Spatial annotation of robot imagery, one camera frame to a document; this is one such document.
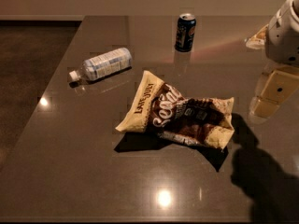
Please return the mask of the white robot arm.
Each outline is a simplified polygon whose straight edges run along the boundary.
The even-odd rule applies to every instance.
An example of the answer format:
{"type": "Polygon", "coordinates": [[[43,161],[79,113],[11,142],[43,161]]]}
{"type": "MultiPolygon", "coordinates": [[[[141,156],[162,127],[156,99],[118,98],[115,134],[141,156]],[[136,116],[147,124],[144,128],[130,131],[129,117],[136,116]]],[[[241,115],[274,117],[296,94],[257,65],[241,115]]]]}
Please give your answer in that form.
{"type": "Polygon", "coordinates": [[[249,106],[250,120],[262,123],[299,88],[299,0],[286,0],[246,47],[263,49],[268,59],[249,106]]]}

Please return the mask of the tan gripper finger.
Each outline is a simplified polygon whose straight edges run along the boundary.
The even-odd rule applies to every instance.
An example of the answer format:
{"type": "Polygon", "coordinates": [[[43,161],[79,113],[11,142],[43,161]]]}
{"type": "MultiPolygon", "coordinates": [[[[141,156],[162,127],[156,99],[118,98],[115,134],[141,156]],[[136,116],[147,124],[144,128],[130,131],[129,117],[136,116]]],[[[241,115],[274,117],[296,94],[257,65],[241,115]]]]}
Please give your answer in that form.
{"type": "Polygon", "coordinates": [[[262,27],[255,35],[248,38],[245,45],[249,49],[264,49],[268,25],[262,27]]]}
{"type": "Polygon", "coordinates": [[[298,69],[274,69],[259,78],[249,106],[253,119],[268,119],[299,89],[298,69]]]}

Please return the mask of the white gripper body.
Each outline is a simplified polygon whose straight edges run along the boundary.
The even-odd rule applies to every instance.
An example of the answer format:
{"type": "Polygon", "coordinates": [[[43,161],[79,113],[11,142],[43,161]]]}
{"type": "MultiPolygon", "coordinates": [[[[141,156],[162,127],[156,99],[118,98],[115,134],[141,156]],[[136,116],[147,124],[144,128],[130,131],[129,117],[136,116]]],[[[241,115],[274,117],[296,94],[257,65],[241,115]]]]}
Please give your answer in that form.
{"type": "Polygon", "coordinates": [[[265,53],[276,63],[299,65],[299,0],[286,0],[268,23],[265,53]]]}

